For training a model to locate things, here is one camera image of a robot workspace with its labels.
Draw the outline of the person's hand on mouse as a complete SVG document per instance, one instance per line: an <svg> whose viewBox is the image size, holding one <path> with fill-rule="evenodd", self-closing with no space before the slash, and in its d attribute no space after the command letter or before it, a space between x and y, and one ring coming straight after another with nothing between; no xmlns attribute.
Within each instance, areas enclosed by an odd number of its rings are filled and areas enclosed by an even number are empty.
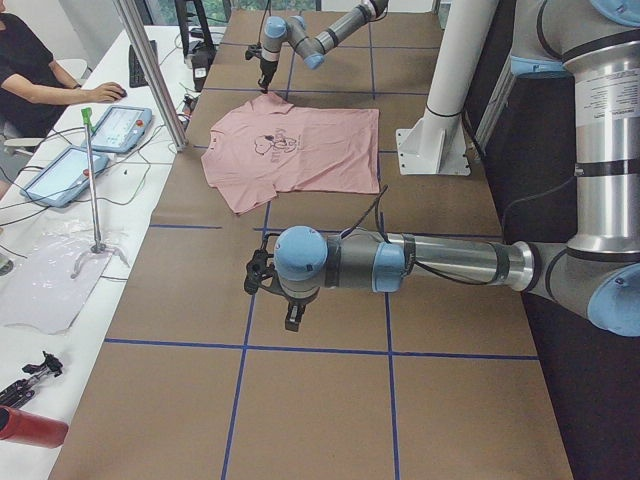
<svg viewBox="0 0 640 480"><path fill-rule="evenodd" d="M121 85L115 82L107 82L97 86L89 91L89 101L94 103L114 103L120 101L114 91L125 90Z"/></svg>

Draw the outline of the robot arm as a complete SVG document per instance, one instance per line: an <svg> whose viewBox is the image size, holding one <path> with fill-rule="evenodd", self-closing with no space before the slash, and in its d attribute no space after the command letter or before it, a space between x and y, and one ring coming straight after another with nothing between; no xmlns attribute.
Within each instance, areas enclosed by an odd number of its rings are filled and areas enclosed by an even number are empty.
<svg viewBox="0 0 640 480"><path fill-rule="evenodd" d="M301 15L287 19L269 16L261 27L260 40L247 48L247 60L258 58L260 77L258 86L262 93L269 91L277 72L283 44L288 44L295 54L311 70L319 68L327 54L361 27L378 21L388 10L388 1L361 1L337 21L319 34L310 36Z"/></svg>
<svg viewBox="0 0 640 480"><path fill-rule="evenodd" d="M566 243L436 239L352 227L325 237L306 226L259 249L248 280L288 303L298 329L321 288L394 292L413 270L468 285L506 285L551 300L595 326L639 333L639 5L522 1L512 70L575 81L577 231Z"/></svg>

